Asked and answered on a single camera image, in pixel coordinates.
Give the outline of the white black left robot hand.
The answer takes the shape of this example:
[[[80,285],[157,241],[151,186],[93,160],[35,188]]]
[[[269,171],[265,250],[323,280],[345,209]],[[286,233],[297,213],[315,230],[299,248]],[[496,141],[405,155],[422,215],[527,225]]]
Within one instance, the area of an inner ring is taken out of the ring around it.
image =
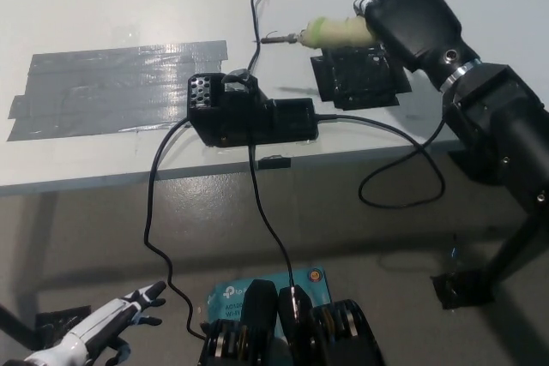
[[[160,294],[166,283],[158,281],[123,297],[117,297],[96,309],[76,326],[72,327],[60,343],[49,349],[36,351],[27,357],[25,365],[93,365],[102,352],[111,348],[114,357],[108,365],[125,362],[131,353],[130,344],[120,334],[130,326],[158,326],[161,319],[145,316],[143,312],[159,307],[166,300]]]

